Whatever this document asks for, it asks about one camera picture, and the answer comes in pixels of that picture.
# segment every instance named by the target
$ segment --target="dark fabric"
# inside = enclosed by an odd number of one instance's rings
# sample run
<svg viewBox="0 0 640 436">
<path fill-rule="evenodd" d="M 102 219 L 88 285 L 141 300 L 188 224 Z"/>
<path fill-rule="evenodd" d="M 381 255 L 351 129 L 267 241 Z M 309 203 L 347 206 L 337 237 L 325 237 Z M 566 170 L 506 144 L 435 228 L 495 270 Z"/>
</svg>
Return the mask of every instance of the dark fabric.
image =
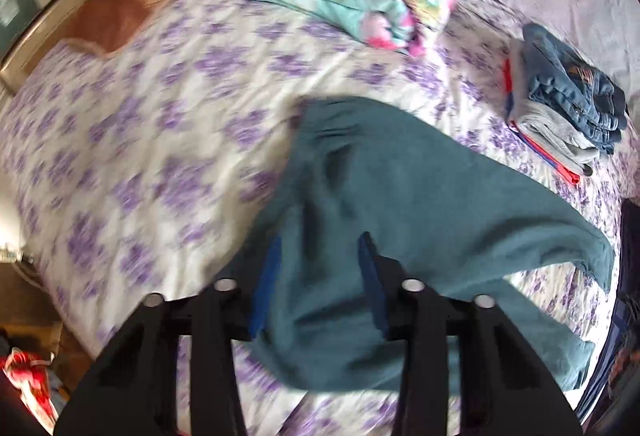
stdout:
<svg viewBox="0 0 640 436">
<path fill-rule="evenodd" d="M 582 383 L 593 345 L 502 277 L 570 260 L 608 289 L 614 253 L 603 234 L 542 185 L 410 114 L 345 98 L 308 106 L 273 198 L 218 276 L 282 237 L 266 329 L 251 347 L 285 384 L 398 389 L 404 344 L 374 327 L 356 252 L 365 230 L 440 294 L 494 296 L 561 387 Z M 453 368 L 452 393 L 457 382 Z"/>
<path fill-rule="evenodd" d="M 625 94 L 567 44 L 539 24 L 522 29 L 529 98 L 549 106 L 598 149 L 613 153 L 625 129 Z"/>
<path fill-rule="evenodd" d="M 616 355 L 625 345 L 626 334 L 640 335 L 640 207 L 632 201 L 622 203 L 622 219 L 620 222 L 620 277 L 618 280 L 617 300 L 614 306 L 607 341 L 600 353 L 596 368 L 589 380 L 575 413 L 583 419 L 593 403 L 598 405 L 591 418 L 595 421 L 611 404 L 609 395 L 600 395 L 607 385 L 609 373 Z"/>
</svg>

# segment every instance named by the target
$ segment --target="folded gray fabric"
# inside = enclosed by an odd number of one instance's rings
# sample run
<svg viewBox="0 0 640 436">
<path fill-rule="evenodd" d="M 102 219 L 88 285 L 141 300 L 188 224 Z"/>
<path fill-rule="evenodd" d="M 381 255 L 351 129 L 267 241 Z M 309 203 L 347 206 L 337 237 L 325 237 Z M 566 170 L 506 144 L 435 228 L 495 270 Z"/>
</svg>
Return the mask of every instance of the folded gray fabric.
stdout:
<svg viewBox="0 0 640 436">
<path fill-rule="evenodd" d="M 591 163 L 600 157 L 600 151 L 564 116 L 545 104 L 529 99 L 520 40 L 510 44 L 513 107 L 509 120 L 520 132 L 576 174 L 591 176 Z"/>
</svg>

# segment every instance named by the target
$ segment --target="purple flower print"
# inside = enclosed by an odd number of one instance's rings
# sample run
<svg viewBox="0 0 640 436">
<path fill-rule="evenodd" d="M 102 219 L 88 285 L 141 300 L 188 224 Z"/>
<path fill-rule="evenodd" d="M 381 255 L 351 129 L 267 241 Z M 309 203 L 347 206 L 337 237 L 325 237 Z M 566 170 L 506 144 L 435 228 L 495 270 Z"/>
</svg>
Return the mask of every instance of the purple flower print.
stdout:
<svg viewBox="0 0 640 436">
<path fill-rule="evenodd" d="M 92 190 L 97 184 L 97 180 L 94 175 L 94 169 L 89 167 L 82 176 L 80 177 L 80 181 L 78 181 L 78 188 L 84 190 Z"/>
<path fill-rule="evenodd" d="M 240 201 L 252 202 L 270 196 L 278 181 L 278 175 L 272 171 L 259 171 L 245 179 L 248 186 L 240 192 Z"/>
<path fill-rule="evenodd" d="M 444 46 L 436 46 L 435 50 L 438 55 L 440 55 L 442 62 L 444 62 L 447 68 L 451 68 L 457 64 L 456 60 L 451 56 L 450 49 L 445 48 Z"/>
<path fill-rule="evenodd" d="M 111 127 L 115 126 L 116 136 L 122 137 L 133 125 L 142 120 L 138 114 L 138 108 L 145 98 L 127 96 L 118 106 L 114 114 L 110 114 L 103 121 L 89 128 L 89 139 L 92 143 L 99 143 Z"/>
<path fill-rule="evenodd" d="M 61 91 L 62 91 L 62 86 L 60 84 L 58 83 L 53 84 L 49 92 L 49 95 L 47 95 L 47 102 L 51 102 L 52 100 L 55 100 L 56 98 L 58 98 Z"/>
<path fill-rule="evenodd" d="M 38 218 L 38 207 L 34 204 L 31 204 L 29 210 L 27 211 L 27 230 L 30 236 L 37 234 L 40 231 L 40 220 Z"/>
<path fill-rule="evenodd" d="M 87 214 L 76 214 L 71 233 L 66 239 L 66 250 L 73 264 L 81 271 L 90 270 L 104 253 L 98 243 L 104 222 Z"/>
<path fill-rule="evenodd" d="M 379 406 L 368 405 L 362 413 L 367 418 L 363 429 L 371 430 L 378 427 L 391 427 L 396 418 L 396 410 L 398 410 L 398 400 L 386 399 Z"/>
<path fill-rule="evenodd" d="M 51 200 L 51 203 L 49 204 L 49 208 L 51 210 L 56 210 L 60 208 L 60 205 L 62 205 L 62 203 L 64 202 L 64 198 L 60 197 L 60 196 L 56 196 L 55 198 L 53 198 Z"/>
<path fill-rule="evenodd" d="M 247 66 L 242 57 L 248 51 L 249 48 L 242 46 L 230 48 L 215 46 L 195 63 L 195 67 L 211 79 L 225 78 Z"/>
<path fill-rule="evenodd" d="M 28 139 L 28 137 L 31 134 L 31 129 L 33 129 L 33 126 L 35 123 L 36 123 L 35 120 L 28 120 L 24 124 L 24 127 L 22 128 L 22 132 L 20 133 L 21 140 L 26 141 Z"/>
<path fill-rule="evenodd" d="M 235 116 L 226 123 L 223 131 L 226 136 L 236 140 L 241 148 L 251 147 L 264 135 L 258 126 L 265 116 L 266 111 L 263 109 L 255 109 L 244 117 Z"/>
<path fill-rule="evenodd" d="M 18 133 L 20 133 L 21 127 L 22 127 L 22 119 L 18 118 L 14 121 L 14 124 L 11 126 L 11 136 L 13 136 L 14 138 L 18 136 Z"/>
<path fill-rule="evenodd" d="M 554 186 L 556 188 L 556 194 L 569 204 L 574 200 L 574 194 L 569 188 L 569 184 L 562 179 L 562 177 L 554 173 Z"/>
<path fill-rule="evenodd" d="M 239 10 L 245 12 L 247 15 L 264 15 L 268 6 L 261 1 L 242 0 Z"/>
<path fill-rule="evenodd" d="M 91 84 L 91 90 L 95 93 L 101 93 L 106 86 L 113 82 L 114 77 L 115 71 L 113 68 L 110 66 L 103 67 L 97 80 Z"/>
<path fill-rule="evenodd" d="M 407 61 L 402 74 L 424 89 L 427 96 L 435 98 L 442 90 L 442 80 L 436 74 L 436 66 L 420 61 Z"/>
<path fill-rule="evenodd" d="M 68 114 L 65 117 L 65 121 L 62 124 L 62 126 L 60 126 L 60 134 L 61 135 L 65 135 L 65 134 L 69 134 L 70 132 L 74 132 L 76 130 L 76 116 L 74 114 Z"/>
<path fill-rule="evenodd" d="M 210 161 L 187 164 L 174 156 L 167 158 L 154 197 L 162 198 L 175 214 L 193 212 L 197 203 L 211 194 L 211 185 L 202 182 L 210 166 Z"/>
<path fill-rule="evenodd" d="M 212 231 L 210 223 L 189 223 L 180 229 L 180 244 L 187 246 L 191 243 L 201 242 Z"/>
<path fill-rule="evenodd" d="M 84 285 L 84 291 L 82 292 L 82 299 L 92 299 L 102 295 L 104 291 L 104 281 L 88 281 Z"/>
<path fill-rule="evenodd" d="M 580 184 L 578 184 L 578 204 L 582 209 L 585 209 L 589 206 L 589 196 L 587 194 L 586 184 L 583 180 Z"/>
<path fill-rule="evenodd" d="M 448 108 L 449 103 L 446 100 L 443 100 L 433 109 L 433 117 L 436 119 L 436 122 L 438 122 L 442 118 L 442 115 L 445 113 L 445 111 L 447 111 Z"/>
<path fill-rule="evenodd" d="M 150 40 L 151 40 L 151 37 L 141 35 L 135 41 L 133 41 L 133 44 L 131 45 L 131 48 L 134 51 L 140 51 L 140 50 L 144 49 L 144 47 L 147 44 L 149 44 Z"/>
<path fill-rule="evenodd" d="M 18 160 L 15 163 L 15 171 L 18 174 L 22 174 L 24 172 L 24 166 L 27 163 L 27 155 L 26 153 L 22 153 Z"/>
<path fill-rule="evenodd" d="M 186 67 L 186 62 L 178 62 L 177 64 L 160 71 L 158 78 L 164 82 L 164 85 L 171 86 L 180 80 L 180 77 L 184 74 Z"/>
<path fill-rule="evenodd" d="M 339 432 L 341 427 L 338 422 L 323 413 L 325 402 L 316 409 L 299 404 L 282 424 L 282 436 L 325 436 Z"/>
<path fill-rule="evenodd" d="M 471 53 L 467 48 L 460 48 L 461 57 L 471 66 L 475 66 L 478 70 L 491 69 L 486 57 L 482 53 Z"/>
<path fill-rule="evenodd" d="M 85 68 L 95 59 L 95 56 L 89 53 L 81 54 L 76 61 L 74 62 L 74 66 L 78 68 L 79 73 L 84 73 Z"/>
<path fill-rule="evenodd" d="M 262 396 L 267 396 L 282 386 L 260 362 L 255 360 L 247 350 L 234 346 L 234 361 L 236 363 L 236 379 L 241 384 L 249 384 L 257 389 Z"/>
<path fill-rule="evenodd" d="M 531 176 L 533 174 L 533 162 L 531 160 L 522 162 L 518 167 L 518 172 Z"/>
<path fill-rule="evenodd" d="M 41 161 L 33 169 L 31 169 L 31 187 L 36 188 L 42 180 L 42 172 L 44 171 L 45 163 Z"/>
<path fill-rule="evenodd" d="M 162 111 L 156 120 L 156 126 L 162 130 L 178 129 L 184 125 L 185 112 L 183 100 L 168 100 L 162 103 Z"/>
<path fill-rule="evenodd" d="M 210 88 L 207 89 L 208 96 L 204 100 L 219 100 L 220 98 L 225 98 L 226 96 L 233 96 L 243 88 L 244 86 L 242 84 L 237 83 L 223 83 L 220 85 L 213 84 Z"/>
<path fill-rule="evenodd" d="M 546 311 L 548 314 L 552 315 L 552 314 L 553 314 L 553 312 L 556 310 L 557 302 L 558 302 L 558 301 L 556 300 L 556 298 L 555 298 L 555 297 L 553 297 L 553 298 L 549 301 L 549 304 L 547 304 L 547 305 L 546 305 L 545 311 Z"/>
<path fill-rule="evenodd" d="M 127 74 L 125 75 L 125 80 L 129 84 L 137 83 L 138 79 L 140 78 L 140 75 L 142 74 L 142 71 L 144 71 L 145 69 L 145 65 L 146 63 L 143 61 L 143 62 L 136 62 L 135 64 L 132 64 L 131 66 L 129 66 L 129 69 L 127 70 Z"/>
<path fill-rule="evenodd" d="M 502 119 L 492 116 L 489 119 L 489 129 L 491 131 L 489 142 L 494 147 L 502 149 L 508 157 L 516 158 L 524 152 L 525 145 Z"/>
<path fill-rule="evenodd" d="M 139 124 L 142 120 L 138 114 L 138 110 L 145 98 L 135 98 L 127 96 L 116 111 L 115 132 L 117 136 L 124 135 L 132 126 Z"/>
<path fill-rule="evenodd" d="M 140 204 L 140 183 L 142 174 L 138 173 L 130 180 L 123 180 L 116 184 L 111 193 L 120 203 L 120 208 L 125 216 L 132 213 Z"/>
<path fill-rule="evenodd" d="M 460 39 L 460 35 L 452 28 L 452 26 L 447 26 L 444 29 L 444 33 L 447 34 L 452 39 Z"/>
<path fill-rule="evenodd" d="M 125 244 L 128 251 L 120 260 L 120 270 L 127 280 L 136 286 L 157 284 L 156 258 L 151 249 L 133 238 L 126 239 Z"/>
<path fill-rule="evenodd" d="M 56 301 L 58 307 L 64 312 L 69 312 L 69 292 L 62 288 L 62 286 L 56 287 Z"/>
<path fill-rule="evenodd" d="M 187 21 L 183 17 L 164 29 L 160 35 L 160 53 L 172 53 L 182 46 L 188 31 Z"/>
<path fill-rule="evenodd" d="M 477 130 L 470 130 L 456 137 L 456 142 L 471 150 L 484 154 L 484 147 L 480 141 L 480 133 Z"/>
<path fill-rule="evenodd" d="M 338 39 L 344 35 L 344 32 L 340 28 L 316 19 L 309 19 L 300 29 L 311 35 L 311 37 L 327 41 Z"/>
<path fill-rule="evenodd" d="M 215 35 L 218 33 L 226 33 L 231 29 L 232 27 L 224 22 L 209 22 L 205 25 L 202 32 L 206 35 Z"/>
<path fill-rule="evenodd" d="M 31 106 L 35 106 L 42 96 L 42 93 L 44 93 L 44 84 L 39 84 L 33 87 L 29 93 L 29 104 Z"/>
<path fill-rule="evenodd" d="M 291 129 L 297 129 L 300 127 L 302 117 L 305 114 L 306 108 L 311 104 L 312 100 L 309 98 L 299 98 L 293 108 L 293 114 L 289 118 L 289 127 Z"/>
<path fill-rule="evenodd" d="M 460 91 L 468 96 L 474 104 L 484 101 L 482 90 L 466 77 L 460 79 Z"/>
<path fill-rule="evenodd" d="M 315 72 L 299 53 L 278 55 L 269 65 L 269 71 L 287 74 L 289 77 L 308 77 Z"/>
<path fill-rule="evenodd" d="M 265 39 L 269 39 L 271 41 L 279 39 L 283 35 L 287 35 L 287 23 L 285 22 L 275 22 L 273 24 L 267 24 L 265 26 L 260 26 L 257 28 L 255 32 Z"/>
<path fill-rule="evenodd" d="M 53 126 L 53 122 L 58 116 L 60 110 L 58 108 L 49 109 L 42 117 L 40 124 L 38 124 L 38 129 L 36 129 L 36 135 L 41 138 L 51 127 Z"/>
<path fill-rule="evenodd" d="M 71 103 L 74 104 L 78 99 L 84 95 L 84 91 L 87 89 L 88 84 L 82 84 L 71 92 Z"/>
<path fill-rule="evenodd" d="M 73 174 L 73 162 L 77 157 L 77 151 L 59 150 L 55 154 L 48 172 L 49 181 L 54 187 L 60 185 L 63 179 L 67 179 Z"/>
<path fill-rule="evenodd" d="M 385 69 L 386 64 L 373 63 L 368 68 L 354 70 L 351 75 L 349 75 L 349 78 L 360 80 L 369 86 L 379 86 L 386 79 Z"/>
</svg>

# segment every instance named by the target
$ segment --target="bedspread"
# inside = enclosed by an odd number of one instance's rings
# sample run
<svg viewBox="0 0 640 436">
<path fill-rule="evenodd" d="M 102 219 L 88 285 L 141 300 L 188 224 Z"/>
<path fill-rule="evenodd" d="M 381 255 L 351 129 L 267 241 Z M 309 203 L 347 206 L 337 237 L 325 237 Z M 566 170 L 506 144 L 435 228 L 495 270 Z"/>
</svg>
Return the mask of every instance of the bedspread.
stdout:
<svg viewBox="0 0 640 436">
<path fill-rule="evenodd" d="M 501 67 L 519 29 L 518 16 L 492 2 L 460 0 L 435 49 L 414 61 L 287 8 L 177 0 L 113 59 L 59 45 L 0 118 L 0 162 L 65 323 L 97 355 L 148 292 L 197 293 L 268 199 L 306 96 L 362 95 L 413 113 L 558 193 L 618 253 L 638 139 L 625 131 L 576 188 L 516 139 L 504 123 Z M 614 294 L 572 265 L 508 279 L 583 339 L 604 342 Z M 236 373 L 251 434 L 390 428 L 393 395 L 288 390 L 240 346 Z M 187 377 L 188 340 L 178 360 L 186 431 Z"/>
</svg>

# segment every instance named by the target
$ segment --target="wooden floor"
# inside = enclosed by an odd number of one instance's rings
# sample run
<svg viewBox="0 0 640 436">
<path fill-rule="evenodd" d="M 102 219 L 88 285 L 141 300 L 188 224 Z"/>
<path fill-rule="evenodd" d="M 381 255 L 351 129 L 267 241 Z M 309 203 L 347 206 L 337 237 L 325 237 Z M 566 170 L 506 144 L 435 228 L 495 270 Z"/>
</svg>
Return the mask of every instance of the wooden floor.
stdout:
<svg viewBox="0 0 640 436">
<path fill-rule="evenodd" d="M 67 394 L 75 390 L 92 364 L 64 327 L 49 296 L 23 281 L 10 264 L 0 264 L 0 330 L 22 350 L 46 359 L 54 353 L 52 370 Z"/>
</svg>

